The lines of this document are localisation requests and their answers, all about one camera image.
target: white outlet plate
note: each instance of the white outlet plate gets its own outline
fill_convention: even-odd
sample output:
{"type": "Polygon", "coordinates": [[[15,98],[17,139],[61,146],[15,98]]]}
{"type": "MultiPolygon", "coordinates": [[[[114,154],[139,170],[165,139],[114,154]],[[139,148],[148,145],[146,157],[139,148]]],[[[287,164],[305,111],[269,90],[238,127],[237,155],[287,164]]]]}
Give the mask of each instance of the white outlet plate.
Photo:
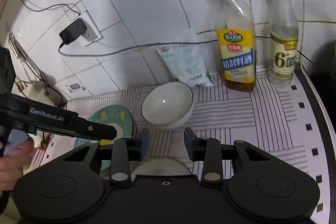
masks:
{"type": "Polygon", "coordinates": [[[95,22],[91,18],[90,14],[88,11],[84,12],[80,16],[76,17],[75,20],[78,18],[81,18],[84,21],[84,24],[87,27],[87,30],[84,34],[82,34],[82,39],[78,39],[79,43],[81,44],[82,47],[86,47],[90,45],[93,42],[96,42],[100,39],[103,38],[103,35],[101,34],[100,30],[96,26],[95,22]]]}

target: bottle label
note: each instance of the bottle label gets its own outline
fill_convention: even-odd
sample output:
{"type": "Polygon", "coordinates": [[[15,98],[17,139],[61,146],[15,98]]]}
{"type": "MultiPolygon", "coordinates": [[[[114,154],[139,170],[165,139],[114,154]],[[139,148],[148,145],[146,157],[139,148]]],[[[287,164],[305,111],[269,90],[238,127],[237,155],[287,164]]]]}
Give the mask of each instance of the bottle label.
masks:
{"type": "Polygon", "coordinates": [[[239,29],[217,30],[224,77],[241,83],[254,82],[253,32],[239,29]]]}
{"type": "Polygon", "coordinates": [[[297,37],[281,38],[271,32],[271,70],[273,76],[290,80],[295,68],[297,37]]]}

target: blue banner on label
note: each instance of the blue banner on label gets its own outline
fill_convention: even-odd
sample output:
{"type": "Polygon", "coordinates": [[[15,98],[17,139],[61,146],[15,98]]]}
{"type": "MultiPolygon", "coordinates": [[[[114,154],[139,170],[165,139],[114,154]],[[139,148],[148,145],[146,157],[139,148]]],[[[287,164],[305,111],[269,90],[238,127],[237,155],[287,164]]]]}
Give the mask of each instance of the blue banner on label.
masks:
{"type": "Polygon", "coordinates": [[[253,64],[253,50],[251,52],[239,55],[236,57],[231,57],[228,59],[223,59],[224,70],[236,69],[253,64]]]}

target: bottle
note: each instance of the bottle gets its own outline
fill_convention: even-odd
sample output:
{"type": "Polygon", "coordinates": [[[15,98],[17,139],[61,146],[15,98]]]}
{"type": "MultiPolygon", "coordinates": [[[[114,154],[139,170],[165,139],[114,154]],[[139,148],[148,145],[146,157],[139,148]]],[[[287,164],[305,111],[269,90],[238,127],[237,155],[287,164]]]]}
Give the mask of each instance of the bottle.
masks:
{"type": "Polygon", "coordinates": [[[244,0],[218,0],[214,23],[226,87],[252,91],[255,86],[256,43],[251,8],[244,0]]]}
{"type": "Polygon", "coordinates": [[[273,0],[269,81],[277,88],[290,85],[295,68],[299,24],[291,0],[273,0]]]}

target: plastic packet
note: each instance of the plastic packet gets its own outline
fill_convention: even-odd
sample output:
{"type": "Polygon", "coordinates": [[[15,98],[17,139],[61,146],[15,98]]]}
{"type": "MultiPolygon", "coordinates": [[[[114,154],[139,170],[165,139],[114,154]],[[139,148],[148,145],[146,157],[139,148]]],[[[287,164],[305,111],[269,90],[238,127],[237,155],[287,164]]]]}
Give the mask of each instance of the plastic packet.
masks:
{"type": "MultiPolygon", "coordinates": [[[[185,31],[180,33],[176,40],[179,43],[195,43],[197,42],[196,33],[191,30],[185,31]]],[[[165,45],[157,48],[157,52],[169,68],[174,80],[183,82],[191,88],[213,86],[199,45],[165,45]]]]}

